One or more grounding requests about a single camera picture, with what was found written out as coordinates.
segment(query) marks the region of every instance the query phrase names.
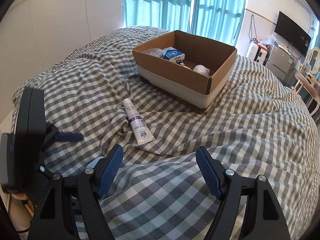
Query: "toothpaste tube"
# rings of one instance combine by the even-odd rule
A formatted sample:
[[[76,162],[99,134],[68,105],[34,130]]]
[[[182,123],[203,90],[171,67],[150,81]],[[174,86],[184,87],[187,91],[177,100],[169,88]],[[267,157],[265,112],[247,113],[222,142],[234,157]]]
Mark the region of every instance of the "toothpaste tube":
[[[163,53],[163,58],[172,62],[176,62],[176,61],[182,61],[184,60],[185,55],[173,48],[173,47],[168,47],[162,50]]]
[[[138,145],[155,140],[131,100],[126,98],[123,105]]]

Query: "checkered bedspread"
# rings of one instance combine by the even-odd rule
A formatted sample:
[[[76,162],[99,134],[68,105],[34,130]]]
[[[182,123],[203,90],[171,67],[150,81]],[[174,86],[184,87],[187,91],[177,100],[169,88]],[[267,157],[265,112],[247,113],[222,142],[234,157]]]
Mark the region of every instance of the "checkered bedspread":
[[[84,134],[79,143],[55,143],[45,152],[52,172],[83,172],[114,144],[124,160],[100,201],[116,239],[203,239],[217,211],[195,160],[204,145],[213,158],[242,176],[268,177],[292,239],[304,233],[319,187],[318,133],[300,96],[265,67],[238,56],[213,105],[197,114],[140,81],[131,50],[164,30],[115,31],[75,50],[26,81],[13,97],[14,117],[24,86],[45,91],[47,121]],[[156,140],[138,146],[122,100],[130,98]],[[232,236],[237,239],[245,200]],[[81,218],[77,226],[87,238]]]

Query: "silver bolt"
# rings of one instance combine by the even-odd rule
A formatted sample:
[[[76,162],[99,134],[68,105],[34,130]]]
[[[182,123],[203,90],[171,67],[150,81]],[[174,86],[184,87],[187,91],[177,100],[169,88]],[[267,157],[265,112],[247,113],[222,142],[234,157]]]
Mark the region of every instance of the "silver bolt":
[[[54,174],[53,176],[52,176],[52,178],[54,179],[54,180],[57,180],[57,179],[60,179],[60,174],[59,173],[56,173],[56,174]]]
[[[233,176],[235,174],[235,172],[232,169],[228,169],[228,170],[226,170],[226,174],[229,176]]]
[[[85,174],[92,174],[93,168],[87,168],[84,172],[85,172]]]
[[[260,181],[266,181],[267,180],[267,178],[264,175],[259,175],[258,178],[259,178]]]

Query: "television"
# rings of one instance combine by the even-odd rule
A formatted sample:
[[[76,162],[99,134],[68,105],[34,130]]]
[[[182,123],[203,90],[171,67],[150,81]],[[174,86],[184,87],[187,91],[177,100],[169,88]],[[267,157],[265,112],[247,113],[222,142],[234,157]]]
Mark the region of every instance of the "television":
[[[303,56],[306,56],[311,37],[283,12],[279,12],[275,33],[286,39]]]

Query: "sheer blue curtain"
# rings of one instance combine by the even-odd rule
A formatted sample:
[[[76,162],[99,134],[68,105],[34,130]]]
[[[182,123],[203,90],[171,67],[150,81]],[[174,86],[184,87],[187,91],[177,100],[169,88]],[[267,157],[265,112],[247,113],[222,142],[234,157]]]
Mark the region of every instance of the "sheer blue curtain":
[[[126,26],[149,25],[190,32],[191,0],[123,0]]]
[[[195,0],[191,32],[235,45],[244,6],[245,0]]]

